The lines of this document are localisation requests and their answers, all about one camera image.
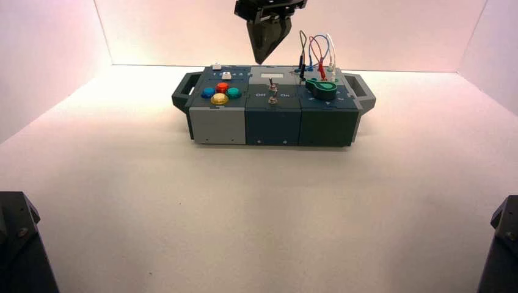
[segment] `teal button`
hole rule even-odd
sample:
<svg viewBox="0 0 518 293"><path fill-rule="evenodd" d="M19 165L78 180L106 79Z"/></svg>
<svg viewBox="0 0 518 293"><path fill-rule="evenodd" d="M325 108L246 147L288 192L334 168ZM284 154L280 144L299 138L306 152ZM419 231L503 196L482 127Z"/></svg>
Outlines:
<svg viewBox="0 0 518 293"><path fill-rule="evenodd" d="M238 99L241 97L241 91L236 87L231 87L227 90L227 96L231 99Z"/></svg>

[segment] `white backdrop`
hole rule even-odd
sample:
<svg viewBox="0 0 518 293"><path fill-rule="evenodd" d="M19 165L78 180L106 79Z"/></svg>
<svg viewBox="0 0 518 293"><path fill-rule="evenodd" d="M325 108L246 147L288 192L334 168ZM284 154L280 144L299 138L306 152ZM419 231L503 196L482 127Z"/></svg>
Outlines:
<svg viewBox="0 0 518 293"><path fill-rule="evenodd" d="M298 30L330 32L345 69L456 71L485 0L309 0L267 60L298 63ZM234 0L97 0L115 64L254 62Z"/></svg>
<svg viewBox="0 0 518 293"><path fill-rule="evenodd" d="M0 143L110 66L92 0L0 1Z"/></svg>
<svg viewBox="0 0 518 293"><path fill-rule="evenodd" d="M460 74L518 115L518 1L489 0Z"/></svg>

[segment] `bolt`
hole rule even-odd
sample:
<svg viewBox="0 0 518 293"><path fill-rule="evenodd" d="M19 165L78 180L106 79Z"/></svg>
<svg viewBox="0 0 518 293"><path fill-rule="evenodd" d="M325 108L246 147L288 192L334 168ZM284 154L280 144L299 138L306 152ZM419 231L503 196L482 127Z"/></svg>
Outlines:
<svg viewBox="0 0 518 293"><path fill-rule="evenodd" d="M18 238L23 238L23 236L27 235L27 233L29 232L29 229L27 228L22 228L18 231Z"/></svg>
<svg viewBox="0 0 518 293"><path fill-rule="evenodd" d="M507 232L505 234L505 236L507 236L507 239L513 241L513 242L516 242L518 241L518 237L516 236L516 234L514 234L513 232Z"/></svg>

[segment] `teal knob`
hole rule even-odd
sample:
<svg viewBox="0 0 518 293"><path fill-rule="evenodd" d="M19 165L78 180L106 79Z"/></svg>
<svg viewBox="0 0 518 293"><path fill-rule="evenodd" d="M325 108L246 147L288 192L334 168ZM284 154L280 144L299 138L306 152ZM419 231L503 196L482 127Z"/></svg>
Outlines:
<svg viewBox="0 0 518 293"><path fill-rule="evenodd" d="M338 86L333 82L307 80L306 88L321 101L332 101L337 97Z"/></svg>

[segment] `white table surface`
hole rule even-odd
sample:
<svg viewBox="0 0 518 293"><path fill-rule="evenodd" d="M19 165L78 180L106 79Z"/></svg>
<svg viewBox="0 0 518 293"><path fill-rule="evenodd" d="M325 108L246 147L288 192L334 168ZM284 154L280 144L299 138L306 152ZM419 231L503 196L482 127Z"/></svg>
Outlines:
<svg viewBox="0 0 518 293"><path fill-rule="evenodd" d="M198 68L112 67L0 145L62 292L475 292L518 117L448 73L361 73L352 147L200 146Z"/></svg>

